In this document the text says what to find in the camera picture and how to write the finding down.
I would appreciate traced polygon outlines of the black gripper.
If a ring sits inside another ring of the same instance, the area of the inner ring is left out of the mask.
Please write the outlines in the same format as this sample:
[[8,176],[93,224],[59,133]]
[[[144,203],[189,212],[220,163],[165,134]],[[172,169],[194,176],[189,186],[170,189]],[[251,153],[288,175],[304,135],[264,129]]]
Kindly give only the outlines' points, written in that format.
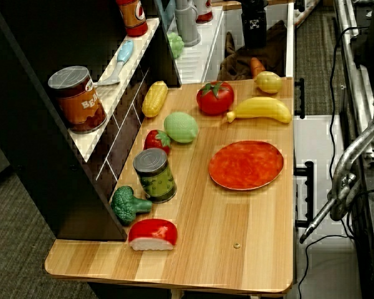
[[242,13],[242,31],[248,49],[263,48],[267,44],[267,19],[265,11]]

